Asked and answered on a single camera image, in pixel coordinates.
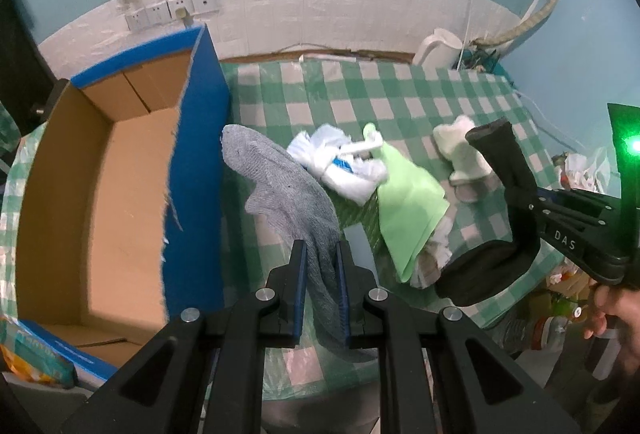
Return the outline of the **person's right hand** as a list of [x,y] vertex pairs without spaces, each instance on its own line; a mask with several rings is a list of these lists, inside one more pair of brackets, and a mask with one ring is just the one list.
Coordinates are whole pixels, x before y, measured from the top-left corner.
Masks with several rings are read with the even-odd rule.
[[584,338],[600,336],[608,328],[608,318],[617,318],[624,324],[620,332],[622,347],[618,360],[624,372],[633,376],[639,369],[639,292],[626,287],[596,284],[590,295]]

